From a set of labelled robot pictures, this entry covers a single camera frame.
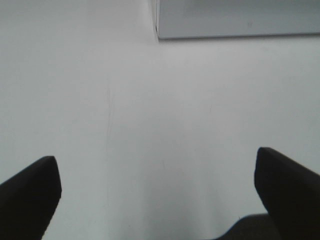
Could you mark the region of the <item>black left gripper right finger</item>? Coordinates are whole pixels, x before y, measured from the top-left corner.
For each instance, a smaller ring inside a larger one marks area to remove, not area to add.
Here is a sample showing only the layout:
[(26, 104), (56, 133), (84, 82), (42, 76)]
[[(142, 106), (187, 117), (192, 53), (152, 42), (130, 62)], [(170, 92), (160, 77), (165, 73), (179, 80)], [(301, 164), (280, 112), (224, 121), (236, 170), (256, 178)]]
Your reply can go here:
[(270, 147), (257, 151), (254, 186), (283, 240), (320, 238), (320, 176)]

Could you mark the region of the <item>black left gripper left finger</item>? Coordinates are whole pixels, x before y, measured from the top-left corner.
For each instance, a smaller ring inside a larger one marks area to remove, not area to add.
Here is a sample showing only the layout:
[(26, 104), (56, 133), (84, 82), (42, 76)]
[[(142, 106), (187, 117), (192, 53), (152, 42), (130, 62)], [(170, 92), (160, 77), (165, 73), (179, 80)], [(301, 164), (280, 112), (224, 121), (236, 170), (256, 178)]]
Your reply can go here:
[(0, 238), (43, 238), (62, 195), (58, 164), (44, 156), (0, 185)]

